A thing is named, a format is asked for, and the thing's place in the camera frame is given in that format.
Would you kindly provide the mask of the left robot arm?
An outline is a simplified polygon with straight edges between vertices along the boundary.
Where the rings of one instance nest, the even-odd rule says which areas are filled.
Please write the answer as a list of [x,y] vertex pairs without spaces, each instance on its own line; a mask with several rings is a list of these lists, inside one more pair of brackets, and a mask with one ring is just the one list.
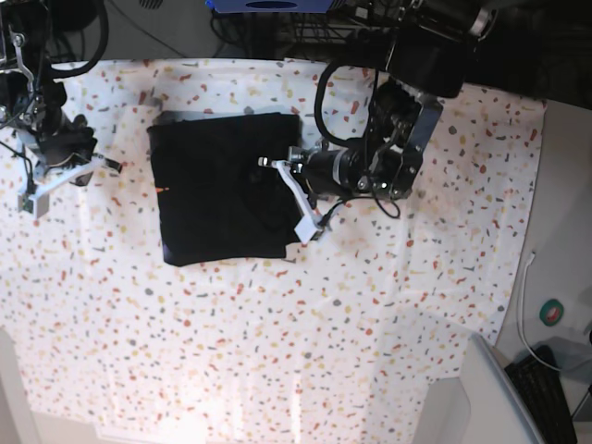
[[[476,1],[402,1],[389,34],[372,33],[358,55],[327,65],[314,99],[321,135],[315,148],[292,146],[284,160],[258,160],[275,169],[293,193],[302,214],[295,227],[300,242],[320,239],[338,212],[332,206],[319,215],[320,198],[334,196],[340,205],[370,199],[383,208],[410,195],[442,114],[441,102],[459,95],[496,16],[496,9]],[[375,78],[363,134],[341,139],[326,126],[323,101],[330,77],[347,66],[371,68]]]

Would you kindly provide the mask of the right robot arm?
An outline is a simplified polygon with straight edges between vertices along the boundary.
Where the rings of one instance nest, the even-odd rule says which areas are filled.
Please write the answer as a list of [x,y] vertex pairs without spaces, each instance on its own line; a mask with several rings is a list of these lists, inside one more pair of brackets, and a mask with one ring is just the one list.
[[[48,44],[59,31],[99,24],[97,47],[82,66],[54,68]],[[69,183],[89,184],[93,173],[122,165],[95,151],[97,140],[85,116],[69,118],[63,81],[87,74],[105,53],[109,21],[102,1],[4,1],[1,4],[1,127],[13,130],[23,162],[17,207],[39,219],[50,195]]]

